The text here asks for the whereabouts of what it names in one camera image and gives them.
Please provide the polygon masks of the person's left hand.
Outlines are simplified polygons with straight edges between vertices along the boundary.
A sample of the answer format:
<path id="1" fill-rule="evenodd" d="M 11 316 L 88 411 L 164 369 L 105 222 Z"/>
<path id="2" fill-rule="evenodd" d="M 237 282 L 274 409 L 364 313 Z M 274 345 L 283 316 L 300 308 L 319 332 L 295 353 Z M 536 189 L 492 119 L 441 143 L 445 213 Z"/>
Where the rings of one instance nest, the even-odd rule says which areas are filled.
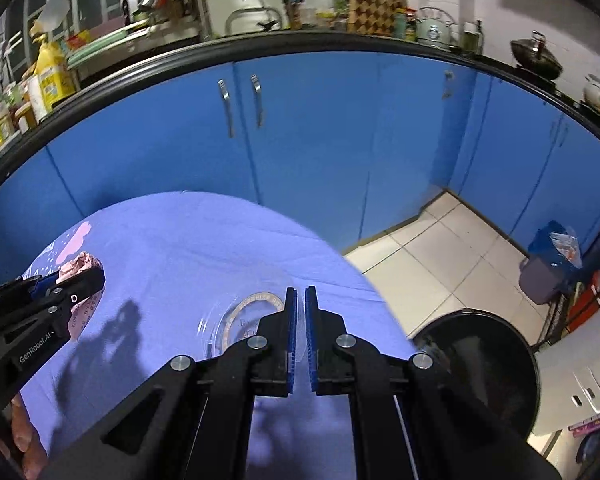
<path id="1" fill-rule="evenodd" d="M 35 480 L 48 463 L 48 456 L 33 426 L 23 398 L 18 393 L 10 402 L 12 420 L 9 433 L 12 443 L 22 454 L 21 471 L 24 478 Z"/>

